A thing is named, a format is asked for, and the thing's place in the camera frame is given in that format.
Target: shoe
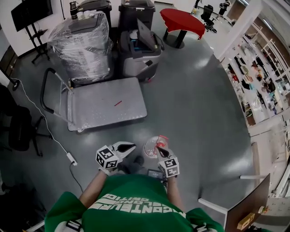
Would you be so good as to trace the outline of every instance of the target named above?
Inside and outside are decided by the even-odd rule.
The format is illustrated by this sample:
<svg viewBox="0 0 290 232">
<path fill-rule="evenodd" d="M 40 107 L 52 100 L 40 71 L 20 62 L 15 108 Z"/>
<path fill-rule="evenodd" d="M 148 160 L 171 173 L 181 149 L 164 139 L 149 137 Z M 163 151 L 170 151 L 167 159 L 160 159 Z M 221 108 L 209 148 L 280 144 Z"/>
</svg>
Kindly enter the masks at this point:
<svg viewBox="0 0 290 232">
<path fill-rule="evenodd" d="M 126 174 L 131 174 L 130 170 L 122 163 L 119 163 L 117 168 L 118 168 L 118 171 L 123 171 Z"/>
<path fill-rule="evenodd" d="M 137 163 L 137 164 L 139 164 L 142 167 L 143 164 L 144 164 L 144 158 L 143 158 L 143 156 L 142 155 L 137 156 L 134 159 L 134 162 L 133 163 Z"/>
</svg>

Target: green t-shirt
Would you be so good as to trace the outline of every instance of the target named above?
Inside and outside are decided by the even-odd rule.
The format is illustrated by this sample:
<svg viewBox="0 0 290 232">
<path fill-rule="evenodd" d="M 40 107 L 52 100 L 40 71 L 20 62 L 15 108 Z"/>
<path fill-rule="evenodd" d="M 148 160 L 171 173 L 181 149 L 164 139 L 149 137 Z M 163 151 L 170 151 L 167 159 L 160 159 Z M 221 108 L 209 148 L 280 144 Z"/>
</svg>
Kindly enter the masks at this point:
<svg viewBox="0 0 290 232">
<path fill-rule="evenodd" d="M 145 175 L 108 177 L 97 201 L 86 209 L 72 193 L 64 193 L 45 218 L 45 231 L 54 232 L 61 222 L 82 219 L 85 232 L 193 231 L 192 224 L 207 223 L 218 232 L 220 224 L 202 209 L 187 214 L 167 199 L 164 186 Z"/>
</svg>

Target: plastic wrap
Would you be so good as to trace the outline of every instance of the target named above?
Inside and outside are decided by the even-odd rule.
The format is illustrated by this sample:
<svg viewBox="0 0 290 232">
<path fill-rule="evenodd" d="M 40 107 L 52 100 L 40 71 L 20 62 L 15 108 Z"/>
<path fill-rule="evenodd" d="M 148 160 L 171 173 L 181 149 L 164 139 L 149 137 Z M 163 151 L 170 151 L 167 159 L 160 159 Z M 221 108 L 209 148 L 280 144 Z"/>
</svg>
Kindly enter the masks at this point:
<svg viewBox="0 0 290 232">
<path fill-rule="evenodd" d="M 103 12 L 94 14 L 88 19 L 63 21 L 48 39 L 49 52 L 57 54 L 75 84 L 91 84 L 112 74 L 108 21 Z M 90 25 L 76 29 L 80 24 Z"/>
</svg>

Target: red marker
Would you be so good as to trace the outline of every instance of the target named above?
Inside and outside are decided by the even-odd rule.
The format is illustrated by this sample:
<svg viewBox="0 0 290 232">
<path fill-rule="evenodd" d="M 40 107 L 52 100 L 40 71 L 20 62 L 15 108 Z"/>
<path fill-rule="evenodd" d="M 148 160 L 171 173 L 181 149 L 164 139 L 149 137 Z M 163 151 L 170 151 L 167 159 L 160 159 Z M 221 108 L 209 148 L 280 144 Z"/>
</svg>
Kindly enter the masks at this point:
<svg viewBox="0 0 290 232">
<path fill-rule="evenodd" d="M 114 106 L 117 106 L 117 105 L 119 105 L 120 103 L 121 103 L 122 101 L 119 101 L 117 104 L 115 104 Z"/>
</svg>

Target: gray cart platform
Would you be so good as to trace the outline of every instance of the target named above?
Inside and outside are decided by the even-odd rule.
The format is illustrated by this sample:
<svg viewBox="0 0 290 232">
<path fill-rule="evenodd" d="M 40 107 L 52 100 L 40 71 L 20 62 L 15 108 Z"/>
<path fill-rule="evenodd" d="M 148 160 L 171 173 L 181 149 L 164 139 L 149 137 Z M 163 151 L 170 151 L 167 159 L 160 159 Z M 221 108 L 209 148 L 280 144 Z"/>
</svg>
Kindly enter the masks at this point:
<svg viewBox="0 0 290 232">
<path fill-rule="evenodd" d="M 65 84 L 60 113 L 44 103 L 44 91 L 48 73 L 54 73 Z M 138 79 L 119 79 L 70 89 L 65 81 L 48 68 L 41 88 L 40 103 L 44 110 L 55 114 L 68 123 L 70 131 L 109 125 L 147 116 Z"/>
</svg>

